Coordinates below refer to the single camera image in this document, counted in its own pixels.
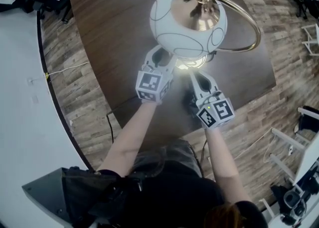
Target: gold lamp arm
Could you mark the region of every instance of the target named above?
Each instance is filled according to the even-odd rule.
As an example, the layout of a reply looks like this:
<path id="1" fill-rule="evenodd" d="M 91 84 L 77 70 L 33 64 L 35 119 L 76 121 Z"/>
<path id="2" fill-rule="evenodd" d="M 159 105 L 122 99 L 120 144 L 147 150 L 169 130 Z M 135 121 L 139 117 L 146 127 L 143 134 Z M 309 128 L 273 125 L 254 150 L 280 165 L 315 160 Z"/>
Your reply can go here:
<path id="1" fill-rule="evenodd" d="M 242 7 L 240 7 L 238 4 L 236 4 L 232 0 L 218 0 L 218 1 L 222 2 L 223 4 L 228 6 L 229 8 L 231 8 L 234 11 L 238 12 L 240 15 L 242 15 L 249 22 L 249 24 L 253 27 L 253 29 L 254 29 L 254 31 L 256 33 L 256 41 L 252 45 L 249 45 L 247 47 L 237 48 L 237 49 L 221 49 L 221 48 L 217 48 L 216 51 L 245 52 L 245 51 L 249 51 L 249 50 L 255 49 L 259 45 L 260 40 L 261 40 L 260 29 L 257 26 L 256 21 Z"/>

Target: black and white square marker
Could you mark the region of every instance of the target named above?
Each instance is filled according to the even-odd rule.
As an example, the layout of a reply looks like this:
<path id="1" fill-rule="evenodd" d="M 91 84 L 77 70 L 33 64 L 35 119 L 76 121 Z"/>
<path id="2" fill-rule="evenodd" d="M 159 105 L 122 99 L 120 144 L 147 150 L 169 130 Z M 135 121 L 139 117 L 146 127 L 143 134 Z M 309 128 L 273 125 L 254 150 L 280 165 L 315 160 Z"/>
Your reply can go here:
<path id="1" fill-rule="evenodd" d="M 155 95 L 148 92 L 139 91 L 139 96 L 141 99 L 156 101 Z"/>
<path id="2" fill-rule="evenodd" d="M 216 122 L 216 120 L 211 116 L 211 114 L 206 109 L 203 109 L 198 114 L 198 117 L 202 120 L 203 123 L 206 124 L 208 128 L 210 128 Z"/>
<path id="3" fill-rule="evenodd" d="M 139 88 L 157 91 L 160 83 L 160 76 L 156 74 L 144 73 Z"/>
<path id="4" fill-rule="evenodd" d="M 213 105 L 215 107 L 215 110 L 220 120 L 223 120 L 233 115 L 233 112 L 231 111 L 228 105 L 228 102 L 226 100 L 220 101 L 218 103 L 214 103 Z"/>
<path id="5" fill-rule="evenodd" d="M 167 93 L 169 89 L 169 82 L 167 82 L 167 84 L 164 86 L 164 88 L 160 91 L 160 95 L 159 98 L 162 99 L 164 97 L 164 95 Z"/>

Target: wooden table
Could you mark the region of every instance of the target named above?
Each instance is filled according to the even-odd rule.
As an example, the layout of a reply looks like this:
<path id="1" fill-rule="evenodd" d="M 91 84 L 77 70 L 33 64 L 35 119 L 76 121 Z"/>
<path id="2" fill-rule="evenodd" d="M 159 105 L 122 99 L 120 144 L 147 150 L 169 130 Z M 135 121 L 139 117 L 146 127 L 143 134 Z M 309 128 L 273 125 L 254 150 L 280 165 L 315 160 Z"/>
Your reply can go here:
<path id="1" fill-rule="evenodd" d="M 71 0 L 79 32 L 94 73 L 111 108 L 133 97 L 138 70 L 157 42 L 149 16 L 155 0 Z M 246 10 L 243 0 L 233 0 Z M 221 47 L 251 44 L 255 35 L 248 23 L 226 8 L 228 31 Z M 203 70 L 213 75 L 219 88 L 238 109 L 276 85 L 262 41 L 244 53 L 218 53 Z M 189 113 L 191 95 L 187 70 L 175 69 L 174 82 L 152 120 L 146 142 L 165 143 L 200 128 Z M 124 126 L 140 105 L 134 100 L 117 109 Z"/>

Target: table lamp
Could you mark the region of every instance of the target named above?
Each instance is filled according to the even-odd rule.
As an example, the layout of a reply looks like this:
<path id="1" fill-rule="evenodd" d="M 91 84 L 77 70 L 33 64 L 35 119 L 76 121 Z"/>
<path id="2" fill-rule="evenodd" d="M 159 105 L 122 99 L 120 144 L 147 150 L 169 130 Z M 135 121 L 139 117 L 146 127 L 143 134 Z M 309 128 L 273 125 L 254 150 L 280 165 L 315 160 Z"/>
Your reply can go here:
<path id="1" fill-rule="evenodd" d="M 223 4 L 240 13 L 253 27 L 256 40 L 237 49 L 218 48 L 227 32 Z M 150 14 L 154 38 L 171 55 L 177 67 L 200 67 L 216 51 L 244 52 L 256 48 L 261 40 L 255 20 L 231 0 L 156 0 Z"/>

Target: black cable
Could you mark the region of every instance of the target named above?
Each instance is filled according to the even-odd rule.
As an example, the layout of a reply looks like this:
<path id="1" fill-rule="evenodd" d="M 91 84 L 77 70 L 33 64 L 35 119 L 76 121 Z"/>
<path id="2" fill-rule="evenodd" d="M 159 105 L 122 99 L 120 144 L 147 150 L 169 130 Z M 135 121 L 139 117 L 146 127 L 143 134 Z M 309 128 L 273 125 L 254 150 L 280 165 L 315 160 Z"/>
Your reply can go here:
<path id="1" fill-rule="evenodd" d="M 135 99 L 135 98 L 137 98 L 137 97 L 138 97 L 138 96 L 135 95 L 134 97 L 127 99 L 126 101 L 124 101 L 123 103 L 119 104 L 116 108 L 114 108 L 112 111 L 110 111 L 110 112 L 108 112 L 108 113 L 106 114 L 106 118 L 108 119 L 108 122 L 109 122 L 109 125 L 110 125 L 110 129 L 111 129 L 112 143 L 114 143 L 114 134 L 113 134 L 113 128 L 112 128 L 112 125 L 111 125 L 111 122 L 110 122 L 109 115 L 110 115 L 110 114 L 113 114 L 118 108 L 120 108 L 121 106 L 123 106 L 123 105 L 126 104 L 127 102 L 129 102 L 129 101 L 131 101 L 131 100 L 133 100 L 133 99 Z"/>
<path id="2" fill-rule="evenodd" d="M 200 165 L 202 165 L 203 163 L 203 159 L 204 159 L 204 152 L 205 152 L 205 146 L 207 144 L 207 140 L 204 143 L 203 149 L 201 150 L 201 156 L 200 156 Z"/>

